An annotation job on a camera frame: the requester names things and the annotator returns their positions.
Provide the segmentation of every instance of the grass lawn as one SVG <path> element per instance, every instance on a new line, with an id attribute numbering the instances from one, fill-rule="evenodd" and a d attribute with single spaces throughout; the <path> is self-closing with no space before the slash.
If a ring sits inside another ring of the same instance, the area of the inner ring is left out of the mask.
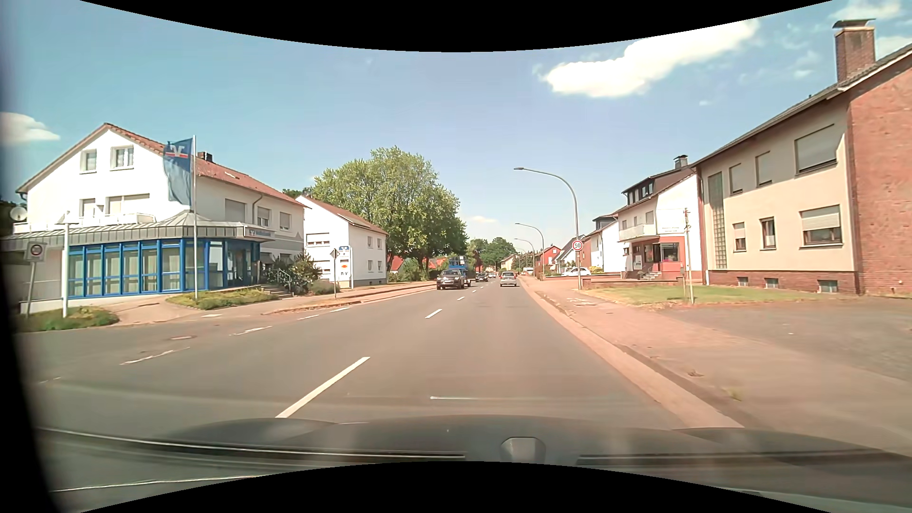
<path id="1" fill-rule="evenodd" d="M 20 314 L 17 316 L 16 326 L 21 332 L 73 330 L 89 326 L 108 326 L 119 320 L 116 314 L 105 309 L 80 307 L 69 309 L 69 315 L 65 319 L 63 309 L 33 313 L 28 319 L 25 314 Z"/>
<path id="2" fill-rule="evenodd" d="M 593 288 L 587 291 L 593 296 L 611 299 L 627 305 L 651 305 L 658 303 L 689 303 L 689 290 L 685 295 L 682 287 L 669 285 L 643 285 L 638 287 Z M 835 295 L 814 294 L 797 290 L 775 288 L 721 287 L 694 285 L 694 303 L 711 305 L 718 303 L 795 301 L 830 298 Z"/>
<path id="3" fill-rule="evenodd" d="M 273 299 L 275 299 L 275 296 L 268 292 L 263 292 L 259 288 L 240 288 L 238 290 L 226 290 L 224 292 L 200 292 L 199 300 L 193 299 L 192 292 L 180 294 L 179 296 L 171 296 L 165 300 L 169 303 L 184 307 L 211 310 L 272 301 Z"/>

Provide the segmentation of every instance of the glass facade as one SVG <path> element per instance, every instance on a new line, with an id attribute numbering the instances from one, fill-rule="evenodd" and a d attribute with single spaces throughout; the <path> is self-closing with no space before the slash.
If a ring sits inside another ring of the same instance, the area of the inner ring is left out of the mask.
<path id="1" fill-rule="evenodd" d="M 198 239 L 200 290 L 253 284 L 260 244 Z M 90 298 L 193 290 L 193 239 L 158 239 L 69 249 L 69 296 Z"/>

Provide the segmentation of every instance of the sidewalk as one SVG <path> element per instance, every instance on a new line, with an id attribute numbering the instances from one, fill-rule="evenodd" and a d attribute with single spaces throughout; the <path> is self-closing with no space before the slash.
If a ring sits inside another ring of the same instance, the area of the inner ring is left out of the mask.
<path id="1" fill-rule="evenodd" d="M 358 301 L 361 298 L 391 298 L 432 287 L 434 283 L 435 282 L 433 281 L 426 281 L 347 289 L 338 293 L 337 300 L 339 302 L 344 302 L 346 300 Z M 120 322 L 113 324 L 112 326 L 123 326 L 125 324 L 146 324 L 152 322 L 166 322 L 175 319 L 199 318 L 203 315 L 211 314 L 219 314 L 221 317 L 233 317 L 281 313 L 283 310 L 295 311 L 298 309 L 305 309 L 308 306 L 315 306 L 317 304 L 333 301 L 332 294 L 325 294 L 322 296 L 301 296 L 275 301 L 264 301 L 262 303 L 241 305 L 225 309 L 198 310 L 174 305 L 166 301 L 167 298 L 175 295 L 176 294 L 156 295 L 147 298 L 131 298 L 120 303 L 103 305 L 102 308 L 112 311 L 120 317 Z"/>
<path id="2" fill-rule="evenodd" d="M 574 282 L 523 284 L 745 427 L 912 455 L 912 383 L 617 305 Z"/>

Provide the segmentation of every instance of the flag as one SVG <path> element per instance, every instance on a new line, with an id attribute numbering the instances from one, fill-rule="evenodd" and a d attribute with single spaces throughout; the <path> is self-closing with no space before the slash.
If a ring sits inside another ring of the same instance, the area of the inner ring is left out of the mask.
<path id="1" fill-rule="evenodd" d="M 168 177 L 168 201 L 191 206 L 192 175 L 190 152 L 193 139 L 165 144 L 165 176 Z"/>

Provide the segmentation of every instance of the stairs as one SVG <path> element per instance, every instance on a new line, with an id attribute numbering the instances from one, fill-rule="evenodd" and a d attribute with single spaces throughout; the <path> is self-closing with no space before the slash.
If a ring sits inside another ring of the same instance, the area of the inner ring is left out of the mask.
<path id="1" fill-rule="evenodd" d="M 279 299 L 288 299 L 295 296 L 289 292 L 287 288 L 282 287 L 281 285 L 261 285 L 260 288 L 263 290 L 263 292 L 269 292 Z"/>

